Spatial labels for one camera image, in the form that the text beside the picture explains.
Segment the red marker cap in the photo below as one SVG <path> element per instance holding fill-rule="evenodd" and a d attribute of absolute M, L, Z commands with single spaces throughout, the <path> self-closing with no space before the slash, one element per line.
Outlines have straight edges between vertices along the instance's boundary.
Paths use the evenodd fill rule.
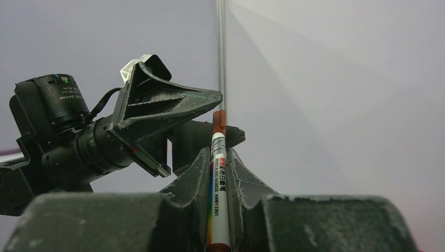
<path fill-rule="evenodd" d="M 218 110 L 213 113 L 212 125 L 212 134 L 222 133 L 224 136 L 226 136 L 227 113 L 225 110 Z"/>

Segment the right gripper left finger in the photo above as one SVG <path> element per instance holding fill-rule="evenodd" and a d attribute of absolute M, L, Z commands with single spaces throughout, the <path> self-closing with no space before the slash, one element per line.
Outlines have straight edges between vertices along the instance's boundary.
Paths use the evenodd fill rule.
<path fill-rule="evenodd" d="M 4 251 L 204 251 L 209 154 L 157 193 L 39 196 Z"/>

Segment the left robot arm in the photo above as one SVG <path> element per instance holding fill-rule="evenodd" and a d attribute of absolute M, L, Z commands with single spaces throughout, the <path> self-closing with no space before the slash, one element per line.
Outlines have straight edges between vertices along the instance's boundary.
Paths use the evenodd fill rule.
<path fill-rule="evenodd" d="M 38 195 L 89 192 L 91 182 L 136 163 L 154 177 L 190 164 L 205 139 L 167 165 L 167 142 L 196 138 L 211 125 L 196 118 L 217 107 L 220 91 L 171 82 L 159 57 L 130 61 L 124 86 L 89 110 L 71 75 L 44 75 L 17 83 L 9 106 L 23 157 L 1 165 L 1 214 L 20 216 Z"/>

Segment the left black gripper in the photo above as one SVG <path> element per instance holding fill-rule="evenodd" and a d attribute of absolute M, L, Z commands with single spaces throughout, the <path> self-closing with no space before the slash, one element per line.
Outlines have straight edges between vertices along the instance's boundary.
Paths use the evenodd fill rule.
<path fill-rule="evenodd" d="M 213 126 L 193 121 L 223 100 L 216 90 L 192 88 L 160 79 L 135 65 L 126 85 L 117 119 L 106 132 L 122 143 L 121 150 L 152 176 L 168 177 L 167 135 L 172 143 L 174 174 L 187 170 L 201 149 L 211 147 Z"/>

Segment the aluminium frame post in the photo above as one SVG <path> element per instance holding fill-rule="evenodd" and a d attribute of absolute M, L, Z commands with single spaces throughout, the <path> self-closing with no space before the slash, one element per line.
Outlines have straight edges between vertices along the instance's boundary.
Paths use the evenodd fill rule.
<path fill-rule="evenodd" d="M 219 90 L 223 94 L 220 108 L 227 109 L 227 63 L 226 63 L 226 1 L 217 0 L 217 37 L 218 37 L 218 76 Z"/>

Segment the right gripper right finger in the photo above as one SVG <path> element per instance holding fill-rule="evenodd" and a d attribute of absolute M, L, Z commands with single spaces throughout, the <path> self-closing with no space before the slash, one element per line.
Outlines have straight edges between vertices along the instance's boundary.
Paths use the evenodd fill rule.
<path fill-rule="evenodd" d="M 400 211 L 370 195 L 283 195 L 227 154 L 235 251 L 417 251 Z"/>

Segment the white marker pen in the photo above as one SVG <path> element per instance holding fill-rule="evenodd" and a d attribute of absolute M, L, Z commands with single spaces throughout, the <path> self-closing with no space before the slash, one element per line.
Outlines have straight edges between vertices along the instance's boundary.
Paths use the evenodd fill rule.
<path fill-rule="evenodd" d="M 212 136 L 206 251 L 232 251 L 226 171 L 226 138 Z"/>

